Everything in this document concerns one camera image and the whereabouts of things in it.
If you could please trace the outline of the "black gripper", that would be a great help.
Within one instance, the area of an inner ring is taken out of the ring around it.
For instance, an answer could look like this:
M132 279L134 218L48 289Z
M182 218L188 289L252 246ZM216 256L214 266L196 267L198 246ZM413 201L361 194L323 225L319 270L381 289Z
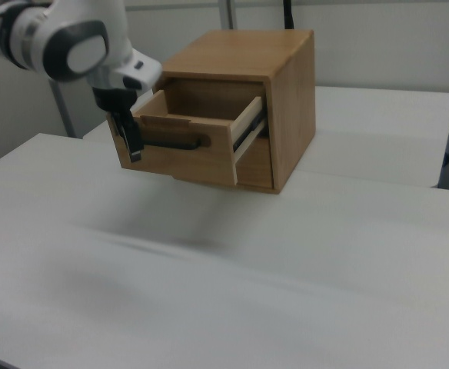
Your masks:
M131 162L141 160L144 148L138 123L130 111L137 101L137 93L124 89L92 88L96 105L103 111L110 112L112 136L119 138L128 148Z

